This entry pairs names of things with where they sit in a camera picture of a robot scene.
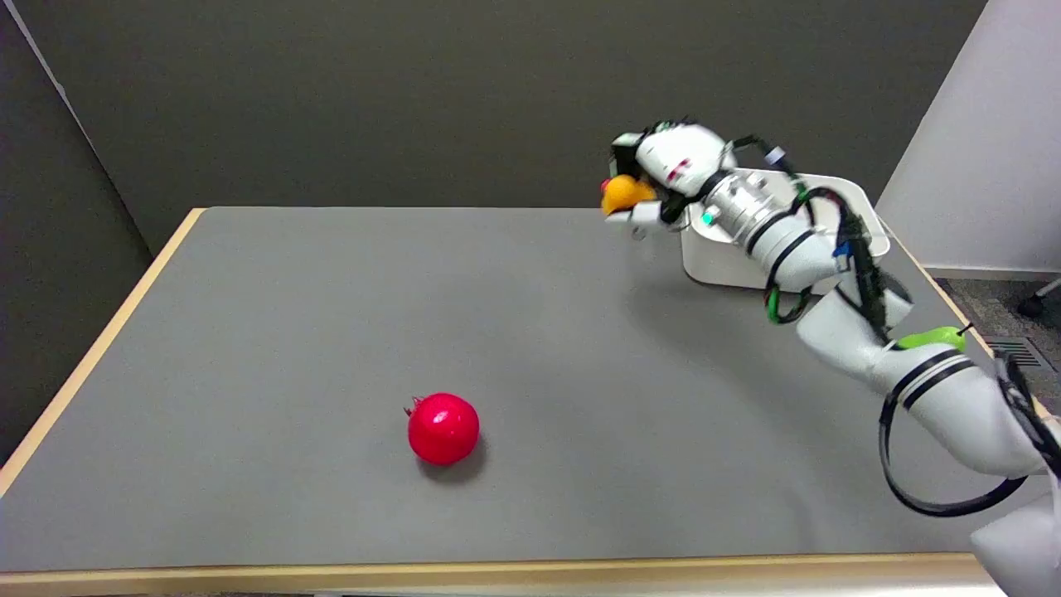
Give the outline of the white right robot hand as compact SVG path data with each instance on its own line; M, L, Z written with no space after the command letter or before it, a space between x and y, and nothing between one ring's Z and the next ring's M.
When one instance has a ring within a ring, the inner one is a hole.
M609 177L602 185L607 223L639 233L678 231L692 224L692 207L727 220L740 175L730 143L702 124L661 121L622 133L610 144Z

